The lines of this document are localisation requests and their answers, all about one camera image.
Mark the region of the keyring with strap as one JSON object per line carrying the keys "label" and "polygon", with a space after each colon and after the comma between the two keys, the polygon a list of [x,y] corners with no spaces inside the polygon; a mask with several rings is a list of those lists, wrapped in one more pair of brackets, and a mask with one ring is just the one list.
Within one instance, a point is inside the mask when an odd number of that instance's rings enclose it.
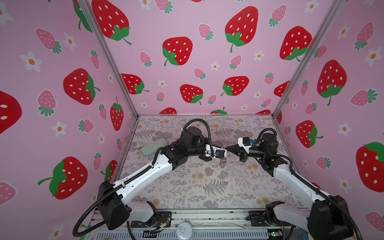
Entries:
{"label": "keyring with strap", "polygon": [[221,168],[224,168],[226,166],[226,163],[227,163],[227,159],[226,158],[220,159],[220,167]]}

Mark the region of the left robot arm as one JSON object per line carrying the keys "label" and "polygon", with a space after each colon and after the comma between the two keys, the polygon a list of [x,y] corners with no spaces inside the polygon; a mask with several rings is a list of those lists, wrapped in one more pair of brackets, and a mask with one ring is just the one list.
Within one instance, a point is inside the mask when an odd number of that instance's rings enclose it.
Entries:
{"label": "left robot arm", "polygon": [[[170,173],[187,162],[190,156],[198,156],[209,162],[213,159],[225,159],[227,150],[215,147],[211,137],[204,137],[199,128],[192,127],[191,120],[183,127],[181,136],[171,144],[156,150],[152,162],[146,164],[128,177],[110,183],[103,182],[99,187],[98,199],[80,217],[73,228],[75,238],[106,225],[109,230],[120,227],[127,221],[154,223],[158,213],[151,202],[136,203],[132,199],[144,188],[163,175]],[[79,228],[85,218],[98,209],[103,221],[80,232]]]}

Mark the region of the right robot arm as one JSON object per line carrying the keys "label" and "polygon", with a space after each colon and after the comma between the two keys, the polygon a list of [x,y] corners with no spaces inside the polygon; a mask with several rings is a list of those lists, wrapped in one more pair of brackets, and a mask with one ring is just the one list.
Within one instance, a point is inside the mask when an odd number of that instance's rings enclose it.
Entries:
{"label": "right robot arm", "polygon": [[295,171],[293,161],[278,154],[279,142],[275,129],[267,128],[255,140],[238,138],[237,144],[225,149],[238,156],[241,162],[254,158],[272,177],[285,184],[305,204],[296,209],[283,202],[266,207],[267,222],[286,222],[308,233],[311,240],[345,240],[362,233],[349,213],[348,204],[341,196],[331,196]]}

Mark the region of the grey-green oblong object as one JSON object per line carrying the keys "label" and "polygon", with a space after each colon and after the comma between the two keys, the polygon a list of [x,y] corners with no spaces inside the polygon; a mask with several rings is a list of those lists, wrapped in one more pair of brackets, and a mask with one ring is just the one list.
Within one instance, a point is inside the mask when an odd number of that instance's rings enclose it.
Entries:
{"label": "grey-green oblong object", "polygon": [[161,138],[159,140],[156,140],[154,142],[151,142],[144,147],[141,148],[141,153],[144,157],[153,155],[158,148],[163,148],[168,144],[167,140],[164,138]]}

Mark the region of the white round knob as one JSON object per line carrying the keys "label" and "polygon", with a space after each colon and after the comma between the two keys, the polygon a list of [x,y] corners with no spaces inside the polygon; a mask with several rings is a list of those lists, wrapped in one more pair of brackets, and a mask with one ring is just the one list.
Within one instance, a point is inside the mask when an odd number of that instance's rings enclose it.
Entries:
{"label": "white round knob", "polygon": [[193,236],[193,228],[188,222],[183,222],[176,229],[178,240],[191,240]]}

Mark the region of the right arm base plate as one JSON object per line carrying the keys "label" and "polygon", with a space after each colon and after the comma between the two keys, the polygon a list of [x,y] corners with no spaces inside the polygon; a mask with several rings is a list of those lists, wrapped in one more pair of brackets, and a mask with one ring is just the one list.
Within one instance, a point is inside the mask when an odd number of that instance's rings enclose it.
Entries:
{"label": "right arm base plate", "polygon": [[265,211],[254,210],[249,211],[246,221],[250,221],[252,227],[289,227],[291,224],[281,221],[269,222]]}

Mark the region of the aluminium front rail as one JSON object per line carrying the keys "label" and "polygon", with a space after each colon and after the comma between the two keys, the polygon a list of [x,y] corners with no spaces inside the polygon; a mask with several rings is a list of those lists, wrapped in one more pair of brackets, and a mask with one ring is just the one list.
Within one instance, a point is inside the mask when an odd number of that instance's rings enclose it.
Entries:
{"label": "aluminium front rail", "polygon": [[171,212],[171,228],[182,222],[188,222],[197,229],[252,229],[280,228],[282,225],[269,226],[264,220],[252,222],[246,220],[251,209],[159,209]]}

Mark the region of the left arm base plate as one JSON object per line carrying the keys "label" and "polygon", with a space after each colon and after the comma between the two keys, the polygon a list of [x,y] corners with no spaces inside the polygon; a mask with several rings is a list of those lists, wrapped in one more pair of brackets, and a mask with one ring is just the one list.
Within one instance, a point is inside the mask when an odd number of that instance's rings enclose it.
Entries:
{"label": "left arm base plate", "polygon": [[172,212],[160,211],[155,213],[147,222],[133,221],[130,223],[131,228],[158,228],[162,224],[170,227],[172,221]]}

